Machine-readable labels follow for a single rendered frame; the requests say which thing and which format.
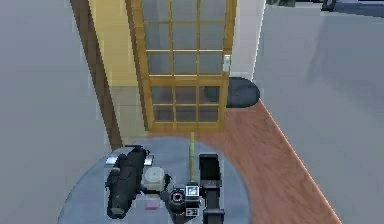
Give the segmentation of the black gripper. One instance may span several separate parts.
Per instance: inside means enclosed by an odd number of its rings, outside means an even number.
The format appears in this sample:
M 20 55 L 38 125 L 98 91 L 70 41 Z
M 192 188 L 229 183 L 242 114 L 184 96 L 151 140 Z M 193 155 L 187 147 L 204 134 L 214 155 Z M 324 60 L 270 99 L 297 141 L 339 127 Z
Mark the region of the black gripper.
M 183 188 L 174 188 L 169 194 L 169 208 L 175 213 L 185 211 L 185 190 Z

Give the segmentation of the ivory candle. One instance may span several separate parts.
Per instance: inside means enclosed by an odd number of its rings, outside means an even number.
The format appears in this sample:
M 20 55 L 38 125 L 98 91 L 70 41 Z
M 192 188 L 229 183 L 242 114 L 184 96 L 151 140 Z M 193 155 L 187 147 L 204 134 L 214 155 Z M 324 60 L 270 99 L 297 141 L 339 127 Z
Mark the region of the ivory candle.
M 161 192 L 165 186 L 165 172 L 161 167 L 150 167 L 144 174 L 144 186 L 150 192 Z

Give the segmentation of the thin yellow-green stick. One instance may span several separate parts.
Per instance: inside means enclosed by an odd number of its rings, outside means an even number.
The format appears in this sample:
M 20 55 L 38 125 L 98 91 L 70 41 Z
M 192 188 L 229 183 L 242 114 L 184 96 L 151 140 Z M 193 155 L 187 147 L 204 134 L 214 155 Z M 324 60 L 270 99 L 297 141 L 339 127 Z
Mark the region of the thin yellow-green stick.
M 194 132 L 190 133 L 189 140 L 189 174 L 190 182 L 194 182 Z

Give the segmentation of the silver flat object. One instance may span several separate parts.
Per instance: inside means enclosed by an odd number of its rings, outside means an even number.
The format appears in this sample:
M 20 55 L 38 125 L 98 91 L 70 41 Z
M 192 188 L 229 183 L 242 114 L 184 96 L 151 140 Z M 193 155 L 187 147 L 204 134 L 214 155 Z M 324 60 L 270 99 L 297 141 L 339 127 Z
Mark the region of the silver flat object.
M 120 154 L 128 154 L 131 152 L 134 148 L 137 148 L 137 145 L 125 145 L 124 147 L 120 148 L 119 150 L 114 151 L 111 153 L 107 159 L 105 164 L 106 165 L 114 165 L 117 161 L 117 158 Z M 144 160 L 145 166 L 151 166 L 153 164 L 154 156 L 151 154 L 150 151 L 146 151 L 147 155 Z

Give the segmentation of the wooden glass-paned door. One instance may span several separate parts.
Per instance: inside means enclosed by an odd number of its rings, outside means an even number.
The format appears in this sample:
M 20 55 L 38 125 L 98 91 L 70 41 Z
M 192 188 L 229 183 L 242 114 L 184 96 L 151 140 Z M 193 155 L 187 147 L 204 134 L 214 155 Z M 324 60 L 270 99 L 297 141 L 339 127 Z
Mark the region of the wooden glass-paned door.
M 237 0 L 126 0 L 133 55 L 150 133 L 224 129 Z M 202 88 L 220 88 L 208 102 Z

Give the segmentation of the dark grey round cushion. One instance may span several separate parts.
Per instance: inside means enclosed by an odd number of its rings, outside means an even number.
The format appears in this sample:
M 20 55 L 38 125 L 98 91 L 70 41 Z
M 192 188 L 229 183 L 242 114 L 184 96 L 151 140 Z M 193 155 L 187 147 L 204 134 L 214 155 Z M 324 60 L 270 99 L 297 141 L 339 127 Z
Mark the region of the dark grey round cushion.
M 202 88 L 201 95 L 210 103 L 217 103 L 220 88 L 207 86 Z M 230 77 L 228 85 L 227 108 L 247 108 L 258 103 L 260 90 L 256 84 L 243 77 Z

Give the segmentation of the brown wooden door frame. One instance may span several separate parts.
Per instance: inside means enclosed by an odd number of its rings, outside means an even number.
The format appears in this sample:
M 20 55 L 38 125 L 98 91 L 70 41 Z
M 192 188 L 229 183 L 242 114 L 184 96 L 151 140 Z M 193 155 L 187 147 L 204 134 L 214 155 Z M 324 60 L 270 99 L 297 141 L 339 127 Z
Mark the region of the brown wooden door frame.
M 69 0 L 83 51 L 91 74 L 109 145 L 112 151 L 123 146 L 113 100 L 107 80 L 89 0 Z

